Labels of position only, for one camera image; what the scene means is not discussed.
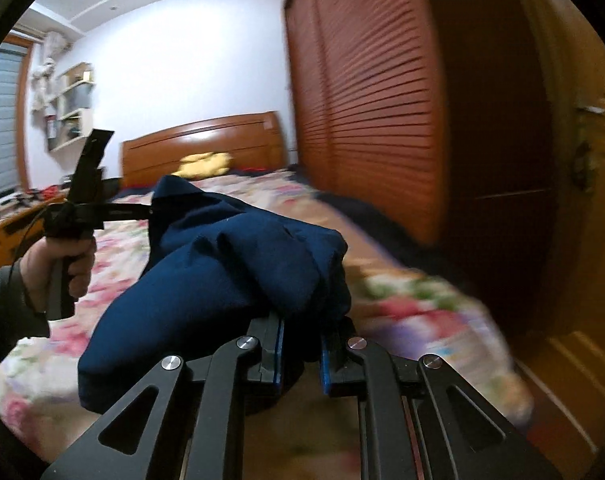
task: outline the cable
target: cable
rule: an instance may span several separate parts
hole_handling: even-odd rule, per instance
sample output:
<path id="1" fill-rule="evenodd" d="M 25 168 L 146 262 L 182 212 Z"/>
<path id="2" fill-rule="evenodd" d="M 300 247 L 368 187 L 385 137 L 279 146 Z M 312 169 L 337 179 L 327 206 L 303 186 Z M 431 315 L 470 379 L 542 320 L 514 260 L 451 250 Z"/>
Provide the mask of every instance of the cable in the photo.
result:
<path id="1" fill-rule="evenodd" d="M 32 219 L 31 222 L 29 222 L 29 225 L 27 226 L 27 228 L 25 229 L 25 232 L 23 233 L 22 238 L 20 239 L 20 243 L 18 244 L 18 247 L 16 248 L 16 251 L 14 252 L 14 259 L 11 263 L 11 268 L 9 269 L 9 277 L 7 279 L 7 283 L 11 283 L 11 277 L 13 275 L 14 272 L 14 267 L 16 266 L 16 262 L 18 260 L 18 255 L 21 253 L 22 251 L 22 247 L 25 243 L 25 239 L 26 236 L 29 234 L 29 231 L 31 231 L 31 229 L 34 227 L 34 225 L 36 224 L 36 222 L 39 221 L 39 219 L 42 218 L 42 215 L 44 215 L 44 213 L 46 212 L 48 206 L 43 207 L 38 214 Z"/>
<path id="2" fill-rule="evenodd" d="M 31 231 L 32 227 L 36 224 L 36 222 L 38 222 L 39 219 L 42 218 L 42 215 L 44 215 L 44 213 L 47 211 L 47 207 L 48 206 L 43 207 L 38 212 L 38 214 L 36 216 L 34 216 L 32 221 L 29 222 L 29 225 L 25 229 L 25 232 L 23 233 L 23 237 L 20 238 L 20 243 L 18 244 L 18 247 L 16 248 L 16 251 L 14 252 L 14 260 L 11 263 L 11 268 L 9 269 L 9 279 L 7 280 L 9 283 L 11 283 L 11 276 L 14 272 L 14 267 L 16 266 L 16 262 L 18 260 L 18 255 L 21 253 L 23 244 L 25 243 L 26 236 L 29 234 L 29 231 Z"/>

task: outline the wooden window frame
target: wooden window frame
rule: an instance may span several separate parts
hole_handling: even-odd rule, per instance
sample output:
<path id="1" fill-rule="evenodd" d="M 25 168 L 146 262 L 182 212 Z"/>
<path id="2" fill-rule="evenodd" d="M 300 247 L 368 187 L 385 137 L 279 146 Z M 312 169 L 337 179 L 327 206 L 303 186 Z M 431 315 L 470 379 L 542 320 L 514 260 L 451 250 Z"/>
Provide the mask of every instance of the wooden window frame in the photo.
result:
<path id="1" fill-rule="evenodd" d="M 20 63 L 20 72 L 18 73 L 18 91 L 16 92 L 16 165 L 18 167 L 18 179 L 23 190 L 30 189 L 29 175 L 26 165 L 25 149 L 25 118 L 26 118 L 26 95 L 29 85 L 29 67 L 34 52 L 34 42 L 27 38 L 22 38 L 15 34 L 9 34 L 4 40 L 16 46 L 23 46 L 27 49 L 25 57 Z"/>

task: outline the floral bedspread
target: floral bedspread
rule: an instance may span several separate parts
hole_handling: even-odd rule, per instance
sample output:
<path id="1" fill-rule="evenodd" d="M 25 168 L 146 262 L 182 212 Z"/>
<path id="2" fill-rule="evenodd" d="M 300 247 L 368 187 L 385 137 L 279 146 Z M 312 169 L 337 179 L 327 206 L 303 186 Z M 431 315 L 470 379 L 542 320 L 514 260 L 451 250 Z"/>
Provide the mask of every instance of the floral bedspread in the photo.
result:
<path id="1" fill-rule="evenodd" d="M 526 420 L 531 397 L 511 370 L 502 336 L 484 307 L 437 277 L 400 267 L 289 175 L 225 175 L 195 185 L 338 229 L 349 244 L 344 264 L 359 330 L 399 355 L 442 355 L 513 422 Z M 117 202 L 150 201 L 151 194 Z M 0 417 L 49 462 L 98 418 L 79 404 L 78 359 L 103 312 L 137 281 L 148 259 L 146 221 L 112 222 L 97 232 L 96 241 L 89 293 L 76 304 L 76 315 L 52 322 L 49 339 L 20 340 L 0 365 Z M 310 365 L 274 408 L 247 419 L 245 478 L 360 478 L 356 411 L 351 399 L 324 397 Z"/>

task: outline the wooden headboard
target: wooden headboard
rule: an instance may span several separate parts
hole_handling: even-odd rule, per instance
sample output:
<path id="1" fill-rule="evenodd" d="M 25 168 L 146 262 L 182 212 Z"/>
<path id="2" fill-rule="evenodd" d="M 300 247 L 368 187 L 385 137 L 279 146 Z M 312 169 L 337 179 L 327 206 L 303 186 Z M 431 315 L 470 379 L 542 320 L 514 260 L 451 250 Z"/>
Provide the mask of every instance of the wooden headboard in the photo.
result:
<path id="1" fill-rule="evenodd" d="M 275 112 L 183 124 L 122 143 L 122 186 L 153 186 L 194 153 L 227 152 L 235 168 L 277 170 L 286 164 Z"/>

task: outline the white wall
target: white wall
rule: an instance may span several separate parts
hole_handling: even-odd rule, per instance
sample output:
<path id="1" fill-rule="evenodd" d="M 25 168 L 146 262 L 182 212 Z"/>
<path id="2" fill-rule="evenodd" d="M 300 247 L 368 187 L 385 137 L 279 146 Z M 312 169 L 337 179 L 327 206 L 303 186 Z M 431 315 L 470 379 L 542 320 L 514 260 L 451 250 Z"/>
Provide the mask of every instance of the white wall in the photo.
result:
<path id="1" fill-rule="evenodd" d="M 103 159 L 107 178 L 121 176 L 124 140 L 268 110 L 278 112 L 293 158 L 285 45 L 282 0 L 163 0 L 90 31 L 59 61 L 57 72 L 83 61 L 94 66 L 94 127 L 116 131 Z M 33 186 L 73 171 L 73 145 L 74 152 L 50 155 L 42 130 L 31 126 L 26 136 Z"/>

